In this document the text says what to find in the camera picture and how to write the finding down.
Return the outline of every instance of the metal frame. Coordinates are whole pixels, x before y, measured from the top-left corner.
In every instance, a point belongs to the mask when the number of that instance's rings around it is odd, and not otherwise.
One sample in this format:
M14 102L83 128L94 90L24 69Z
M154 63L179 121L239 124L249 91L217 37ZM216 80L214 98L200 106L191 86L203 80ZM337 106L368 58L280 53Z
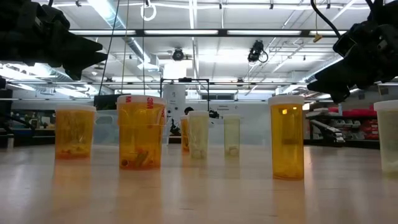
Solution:
M195 80L202 80L208 82L209 85L263 85L263 86L275 86L275 85L300 85L300 86L307 86L308 83L299 83L299 82L211 82L210 79L208 78L199 78L199 79L192 79L192 81ZM161 85L163 83L161 80L160 82L145 82L146 85ZM102 85L143 85L144 82L103 82ZM84 85L84 84L89 84L89 85L100 85L101 82L30 82L30 81L11 81L7 82L7 84L26 84L26 85ZM174 82L176 85L200 85L200 83L194 83L194 82ZM398 83L383 83L380 85L386 85L386 84L396 84Z
M94 99L84 99L84 98L0 98L0 101L94 101ZM187 100L188 102L200 102L205 100ZM208 100L208 101L219 101L219 102L267 102L268 100ZM316 99L306 99L305 103L332 103L333 100L316 100Z
M201 84L200 81L207 82L207 111L210 110L210 80L208 78L190 78L189 81L188 80L184 81L184 80L178 79L178 78L161 78L160 79L160 92L159 92L160 97L162 97L164 81L170 81L167 83L169 83L171 85L174 85L177 83L184 84L184 85L187 83L191 83L189 85L192 85L192 81L197 81L197 83L194 83L194 85L202 85L202 86L203 86L203 84Z
M147 31L214 31L212 34L146 34ZM242 30L248 32L254 32L253 34L229 34L228 31ZM70 29L69 31L82 37L314 37L310 34L310 31L315 29L118 29L118 33L112 35L111 29ZM101 34L101 31L108 31L109 33ZM256 34L255 32L282 32L281 34ZM300 31L299 34L288 34L289 31ZM333 33L323 35L324 38L337 38Z

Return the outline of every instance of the cable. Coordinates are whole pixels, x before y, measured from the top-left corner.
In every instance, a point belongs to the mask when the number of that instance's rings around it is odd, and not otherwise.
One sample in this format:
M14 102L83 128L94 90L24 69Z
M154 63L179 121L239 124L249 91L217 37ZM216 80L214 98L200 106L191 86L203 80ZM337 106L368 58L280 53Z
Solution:
M365 0L365 1L366 1L366 3L368 4L368 6L369 6L371 12L373 12L373 3L372 3L372 1L371 1L371 0Z
M111 36L111 40L109 41L108 52L106 53L107 57L106 57L106 60L105 60L104 72L102 73L101 85L99 86L98 96L100 96L100 94L101 94L102 84L104 83L106 65L108 64L109 53L110 53L111 47L112 47L112 40L113 40L114 28L115 28L115 26L116 26L116 21L117 21L117 19L118 19L119 5L120 5L120 0L118 0L118 6L117 6L117 8L116 8L116 15L114 16L113 27L112 27L112 36Z
M24 124L24 125L28 126L28 128L30 128L30 130L32 130L32 132L30 133L30 137L35 136L35 130L36 130L36 128L33 127L33 125L29 124L28 122L23 121L23 120L21 120L21 119L19 119L19 118L13 118L12 116L6 115L6 114L4 114L4 113L0 113L0 118L1 118L1 117L6 118L6 119L10 119L10 120L13 120L13 121L17 121L18 123L21 123L21 124ZM16 135L16 134L12 131L12 129L9 128L5 123L0 123L0 126L6 130L7 134Z
M129 27L129 11L130 11L130 6L127 7L127 21L126 21L126 35L124 38L127 38L127 29ZM126 46L127 43L124 43L124 54L123 54L123 70L122 70L122 90L121 93L123 94L123 82L124 82L124 64L126 62Z
M315 32L318 34L318 14L315 14Z
M144 18L145 18L145 11L142 12L142 30L145 30L145 19ZM145 37L142 37L142 51L144 51L144 48L145 48L144 39L145 39ZM144 85L144 96L145 96L146 94L145 94L145 57L144 57L144 54L142 54L142 82Z
M265 61L262 61L262 60L260 60L260 58L259 58L259 62L261 62L261 63L266 63L267 61L268 61L268 54L267 54L267 52L265 51L265 50L263 50L262 51L263 52L263 54L262 55L266 55L267 56L267 59L265 60Z
M322 12L319 11L319 9L317 8L317 6L315 5L315 0L311 0L311 6L312 6L313 10L316 12L316 14L317 14L319 17L321 17L321 18L331 27L331 29L335 32L337 38L340 38L341 35L340 35L340 33L338 32L338 29L335 27L335 25L334 25L332 22L330 22L330 20L329 20L328 18L326 18L326 16L324 16L324 15L322 14Z

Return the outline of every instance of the ceiling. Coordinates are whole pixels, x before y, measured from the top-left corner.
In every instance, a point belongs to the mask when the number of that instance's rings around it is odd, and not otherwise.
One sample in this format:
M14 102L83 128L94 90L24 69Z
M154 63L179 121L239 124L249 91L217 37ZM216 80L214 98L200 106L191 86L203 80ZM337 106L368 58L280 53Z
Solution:
M115 9L118 1L111 2ZM190 16L190 1L197 4L194 16ZM47 0L36 1L47 4ZM157 14L151 21L143 21L141 5L143 1L120 0L118 15L128 29L315 29L315 13L310 9L309 0L274 0L274 9L270 10L270 1L263 0L169 0L156 1ZM318 0L318 6L325 7L327 0ZM107 22L94 9L89 1L80 1L82 7L77 7L75 1L54 0L53 6L63 11L71 23L71 29L110 29ZM338 29L349 29L354 23L366 20L369 9L365 1L330 0L331 8L321 8L321 12L329 19L335 19ZM145 16L152 14L152 9L145 9ZM319 29L330 29L320 18L317 19ZM160 80L159 72L142 71L137 57L120 37L111 38L90 37L103 44L104 51L109 50L110 57L106 65L105 76L121 81ZM160 66L172 63L170 51L180 47L184 54L193 55L193 40L191 37L137 37L137 43L149 54L159 58ZM264 64L250 66L247 61L249 49L255 40L262 40L269 53L269 60ZM309 71L327 63L336 54L332 50L336 38L323 38L313 43L312 38L256 38L256 37L196 37L197 45L197 77L209 78L213 81L230 82L244 78L247 82L298 82L308 75ZM187 60L180 66L187 67L187 76L194 77L192 60ZM95 66L83 71L87 80L100 81L103 70ZM258 86L257 90L275 88L276 86ZM142 88L129 85L125 88Z

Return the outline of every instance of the wall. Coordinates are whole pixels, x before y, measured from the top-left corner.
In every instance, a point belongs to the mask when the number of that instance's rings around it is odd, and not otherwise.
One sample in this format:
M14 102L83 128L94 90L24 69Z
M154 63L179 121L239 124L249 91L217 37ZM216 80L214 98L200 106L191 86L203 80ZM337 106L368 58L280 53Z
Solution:
M187 102L195 110L207 110L207 102ZM241 144L271 147L271 123L266 102L210 102L210 108L222 117L224 114L240 114ZM224 144L224 126L220 119L211 119L209 144Z
M238 93L236 98L238 100L268 100L272 97L272 93L250 93L245 96L245 93Z
M363 100L360 100L358 98L360 92L356 92L341 104L343 106L343 110L369 109L370 106L379 101L398 100L398 88L396 86L389 86L387 88L389 94L380 95L378 87L372 86L371 88L363 92L365 95L365 98Z
M35 91L29 90L13 90L12 91L13 98L46 98L46 99L69 99L69 96L66 96L61 93L55 93L54 95L40 95L36 94ZM11 109L13 110L55 110L58 104L65 103L73 103L73 104L83 104L93 106L92 101L13 101Z

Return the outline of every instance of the table surface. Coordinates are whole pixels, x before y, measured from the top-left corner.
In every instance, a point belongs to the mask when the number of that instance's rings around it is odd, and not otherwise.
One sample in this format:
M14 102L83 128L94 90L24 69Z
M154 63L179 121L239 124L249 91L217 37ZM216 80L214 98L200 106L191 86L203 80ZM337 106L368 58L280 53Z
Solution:
M273 180L271 150L207 161L163 150L161 170L118 168L117 148L54 162L53 146L0 152L0 223L397 223L398 180L373 149L305 147L305 180Z

